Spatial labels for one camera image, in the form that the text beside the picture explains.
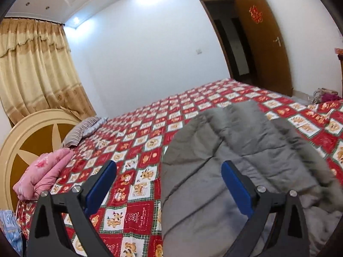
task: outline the curtain rod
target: curtain rod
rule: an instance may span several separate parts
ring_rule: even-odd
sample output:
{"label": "curtain rod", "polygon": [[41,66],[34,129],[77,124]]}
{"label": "curtain rod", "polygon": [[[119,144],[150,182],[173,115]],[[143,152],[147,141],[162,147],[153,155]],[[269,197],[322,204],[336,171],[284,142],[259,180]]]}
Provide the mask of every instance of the curtain rod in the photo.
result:
{"label": "curtain rod", "polygon": [[65,26],[64,23],[59,23],[59,22],[54,22],[54,21],[49,21],[49,20],[44,20],[44,19],[39,19],[39,18],[31,18],[31,17],[20,17],[20,16],[9,16],[9,17],[4,17],[4,19],[33,19],[33,20],[38,20],[38,21],[44,21],[44,22],[50,22],[58,25],[63,25]]}

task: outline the clothing pile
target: clothing pile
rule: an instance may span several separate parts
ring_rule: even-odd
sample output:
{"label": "clothing pile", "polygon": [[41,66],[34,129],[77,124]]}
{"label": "clothing pile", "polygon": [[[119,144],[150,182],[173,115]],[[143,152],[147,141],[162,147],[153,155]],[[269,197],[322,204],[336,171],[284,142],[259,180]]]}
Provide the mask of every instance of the clothing pile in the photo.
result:
{"label": "clothing pile", "polygon": [[319,88],[313,93],[312,104],[319,104],[322,102],[341,100],[342,98],[338,95],[335,90],[329,90],[325,88]]}

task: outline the blue padded clamp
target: blue padded clamp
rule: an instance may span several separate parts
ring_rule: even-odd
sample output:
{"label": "blue padded clamp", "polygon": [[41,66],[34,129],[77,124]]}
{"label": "blue padded clamp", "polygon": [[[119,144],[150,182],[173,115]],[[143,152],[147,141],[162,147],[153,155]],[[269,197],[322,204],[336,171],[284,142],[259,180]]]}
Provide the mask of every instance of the blue padded clamp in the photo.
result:
{"label": "blue padded clamp", "polygon": [[251,218],[258,200],[253,182],[249,177],[243,176],[229,160],[222,164],[222,178],[241,213]]}
{"label": "blue padded clamp", "polygon": [[113,184],[116,175],[117,165],[111,160],[106,162],[98,174],[90,176],[83,185],[82,194],[85,194],[86,196],[85,198],[81,198],[81,201],[84,202],[83,211],[87,217],[98,211],[102,201]]}

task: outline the door handle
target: door handle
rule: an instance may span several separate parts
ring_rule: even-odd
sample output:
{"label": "door handle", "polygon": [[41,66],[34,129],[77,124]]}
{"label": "door handle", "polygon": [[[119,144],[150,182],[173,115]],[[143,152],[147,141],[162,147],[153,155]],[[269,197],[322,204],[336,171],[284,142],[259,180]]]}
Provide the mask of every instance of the door handle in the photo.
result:
{"label": "door handle", "polygon": [[279,37],[277,37],[276,40],[273,40],[273,42],[278,42],[278,43],[279,43],[279,46],[281,47],[281,42],[280,42],[280,38],[279,38]]}

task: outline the red checkered bedspread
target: red checkered bedspread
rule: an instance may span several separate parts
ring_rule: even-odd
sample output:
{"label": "red checkered bedspread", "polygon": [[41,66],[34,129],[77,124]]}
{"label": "red checkered bedspread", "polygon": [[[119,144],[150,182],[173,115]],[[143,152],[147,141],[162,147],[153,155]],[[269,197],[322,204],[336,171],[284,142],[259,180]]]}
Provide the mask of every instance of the red checkered bedspread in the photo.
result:
{"label": "red checkered bedspread", "polygon": [[[91,222],[114,256],[162,256],[160,162],[175,133],[199,112],[255,100],[269,119],[286,118],[325,158],[343,183],[343,107],[330,102],[308,108],[288,97],[231,79],[206,84],[134,112],[108,120],[83,140],[61,173],[52,194],[69,191],[116,161],[117,178]],[[25,235],[35,202],[20,202],[18,219]],[[66,229],[76,252],[86,256],[68,215]]]}

